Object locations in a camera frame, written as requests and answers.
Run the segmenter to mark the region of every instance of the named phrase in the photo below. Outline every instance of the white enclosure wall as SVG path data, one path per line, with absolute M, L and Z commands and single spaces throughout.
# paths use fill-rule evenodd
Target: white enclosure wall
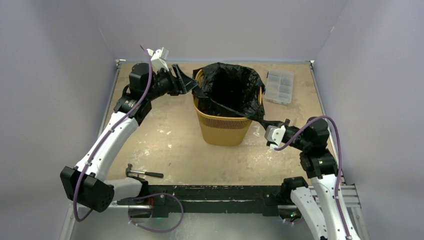
M 115 69 L 83 0 L 0 1 L 0 239 L 59 238 Z
M 314 71 L 373 240 L 424 236 L 424 1 L 352 0 Z
M 87 0 L 119 59 L 140 41 L 172 61 L 305 61 L 323 47 L 347 0 Z

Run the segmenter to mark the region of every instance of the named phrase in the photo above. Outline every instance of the black trash bag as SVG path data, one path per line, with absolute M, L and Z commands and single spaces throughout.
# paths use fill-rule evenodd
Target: black trash bag
M 264 119 L 264 105 L 259 93 L 265 85 L 252 68 L 221 62 L 203 68 L 201 87 L 191 92 L 198 98 L 197 108 L 204 114 L 218 117 L 245 117 L 256 122 Z M 193 71 L 193 78 L 200 69 Z

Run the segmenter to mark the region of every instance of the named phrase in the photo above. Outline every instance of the workbench surface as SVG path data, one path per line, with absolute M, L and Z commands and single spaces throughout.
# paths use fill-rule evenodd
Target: workbench surface
M 134 63 L 121 65 L 106 117 L 109 121 L 122 89 L 129 83 Z M 188 76 L 207 63 L 182 63 Z M 292 102 L 285 106 L 264 101 L 265 120 L 284 121 L 302 127 L 308 118 L 322 115 L 314 80 L 308 64 L 245 64 L 255 69 L 264 84 L 270 69 L 294 73 Z M 252 122 L 238 146 L 215 146 L 202 138 L 193 96 L 164 95 L 152 102 L 152 110 L 126 141 L 113 162 L 108 179 L 125 177 L 127 164 L 134 170 L 163 173 L 164 178 L 143 176 L 154 185 L 280 185 L 284 178 L 304 176 L 300 151 L 288 147 L 274 151 L 266 146 L 265 130 Z

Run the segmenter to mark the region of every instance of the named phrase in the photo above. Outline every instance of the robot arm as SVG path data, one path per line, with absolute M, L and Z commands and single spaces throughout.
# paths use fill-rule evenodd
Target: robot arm
M 171 96 L 186 94 L 199 84 L 196 80 L 185 75 L 176 64 L 172 65 L 175 76 L 172 75 L 165 62 L 168 55 L 168 50 L 165 48 L 156 51 L 148 49 L 147 51 L 151 56 L 152 65 L 158 71 L 152 75 L 150 88 L 145 99 L 119 125 L 114 129 L 111 128 L 130 112 L 145 92 L 150 69 L 147 63 L 139 63 L 132 68 L 129 75 L 129 84 L 123 89 L 122 96 L 113 109 L 114 113 L 109 123 L 94 146 L 74 168 L 66 166 L 60 173 L 66 196 L 73 200 L 78 178 L 83 172 L 82 169 L 88 163 L 76 199 L 78 204 L 97 212 L 106 210 L 112 201 L 137 197 L 147 191 L 147 185 L 143 184 L 147 182 L 139 177 L 132 176 L 114 181 L 105 180 L 118 152 L 152 109 L 151 102 L 164 94 Z M 108 134 L 108 137 L 98 151 L 94 156 L 90 156 L 106 134 Z
M 276 126 L 271 124 L 267 126 L 265 138 L 271 149 L 277 149 L 281 142 L 288 143 L 299 131 L 299 128 L 295 126 L 288 126 L 289 122 L 287 119 Z M 284 179 L 281 191 L 276 198 L 291 200 L 297 206 L 315 239 L 359 240 L 342 194 L 335 194 L 336 191 L 340 193 L 341 189 L 340 185 L 336 187 L 338 174 L 336 160 L 326 149 L 329 135 L 327 122 L 324 119 L 318 119 L 289 144 L 301 150 L 300 164 L 316 191 L 322 210 L 313 199 L 311 190 L 303 177 Z M 348 233 L 345 231 L 343 222 L 348 227 Z

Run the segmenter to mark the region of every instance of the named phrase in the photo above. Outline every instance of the purple cable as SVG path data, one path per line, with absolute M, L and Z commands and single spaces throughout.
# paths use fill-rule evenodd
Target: purple cable
M 313 124 L 314 122 L 316 122 L 320 119 L 328 119 L 331 122 L 332 126 L 334 127 L 335 139 L 336 139 L 336 142 L 337 142 L 337 155 L 338 155 L 338 171 L 337 171 L 337 180 L 335 181 L 335 187 L 334 187 L 334 189 L 336 189 L 336 191 L 334 191 L 334 198 L 335 198 L 335 203 L 337 205 L 338 213 L 340 214 L 340 217 L 341 217 L 341 222 L 343 223 L 344 231 L 346 232 L 347 236 L 350 236 L 351 234 L 349 232 L 349 227 L 348 227 L 348 224 L 346 223 L 345 215 L 343 214 L 342 206 L 340 205 L 340 200 L 338 198 L 339 191 L 337 191 L 337 189 L 339 189 L 340 178 L 342 178 L 342 149 L 341 149 L 341 146 L 340 146 L 339 131 L 337 130 L 337 126 L 336 126 L 336 123 L 334 122 L 334 120 L 331 117 L 326 116 L 326 115 L 317 116 L 314 119 L 312 119 L 311 121 L 309 121 L 308 123 L 306 123 L 305 126 L 303 126 L 301 129 L 299 129 L 299 131 L 297 131 L 296 134 L 294 134 L 293 137 L 291 137 L 290 140 L 288 142 L 286 142 L 286 144 L 284 144 L 282 147 L 275 148 L 274 150 L 281 151 L 281 150 L 287 148 L 287 146 L 289 146 L 295 139 L 297 139 L 299 137 L 299 135 L 307 127 L 309 127 L 311 124 Z
M 94 159 L 94 156 L 96 155 L 96 153 L 99 151 L 100 147 L 103 145 L 103 143 L 106 141 L 106 139 L 108 139 L 109 135 L 114 131 L 114 129 L 121 124 L 124 119 L 126 119 L 141 103 L 142 101 L 145 99 L 149 88 L 150 88 L 150 84 L 152 83 L 152 61 L 150 60 L 149 57 L 149 53 L 145 50 L 145 48 L 140 44 L 140 48 L 143 50 L 143 52 L 147 55 L 147 59 L 148 59 L 148 80 L 147 80 L 147 86 L 146 89 L 143 92 L 143 95 L 141 96 L 141 98 L 138 100 L 138 102 L 121 118 L 119 119 L 111 128 L 109 131 L 107 131 L 104 136 L 100 139 L 100 141 L 98 141 L 98 144 L 94 147 L 91 156 L 88 158 L 87 163 L 85 164 L 84 168 L 82 169 L 81 173 L 79 174 L 78 177 L 78 181 L 76 182 L 76 186 L 75 186 L 75 192 L 73 193 L 73 215 L 75 216 L 75 220 L 77 222 L 82 222 L 84 221 L 93 211 L 93 209 L 90 209 L 87 214 L 85 216 L 83 216 L 82 218 L 80 218 L 78 216 L 78 206 L 77 206 L 77 199 L 78 199 L 78 192 L 80 191 L 80 186 L 81 186 L 81 182 L 83 181 L 83 176 L 84 174 L 87 172 L 87 169 L 89 168 L 90 163 L 92 162 L 92 160 Z
M 171 232 L 172 230 L 176 229 L 181 222 L 183 221 L 183 217 L 184 217 L 184 210 L 183 210 L 183 204 L 180 202 L 180 200 L 178 200 L 178 198 L 172 194 L 169 193 L 165 193 L 165 192 L 160 192 L 160 193 L 155 193 L 155 194 L 151 194 L 151 195 L 147 195 L 147 196 L 142 196 L 142 197 L 134 197 L 131 198 L 131 200 L 143 200 L 143 199 L 147 199 L 147 198 L 151 198 L 151 197 L 155 197 L 155 196 L 160 196 L 160 195 L 166 195 L 166 196 L 170 196 L 173 199 L 176 200 L 176 202 L 178 203 L 179 207 L 181 208 L 181 217 L 179 218 L 178 222 L 175 224 L 175 226 L 169 228 L 169 229 L 165 229 L 165 230 L 157 230 L 157 229 L 152 229 L 152 228 L 148 228 L 142 225 L 139 225 L 138 223 L 134 222 L 131 219 L 130 216 L 130 210 L 128 210 L 128 218 L 129 218 L 129 223 L 132 223 L 134 226 L 142 228 L 144 230 L 147 230 L 149 232 L 153 232 L 153 233 L 157 233 L 157 234 L 164 234 L 164 233 L 168 233 Z

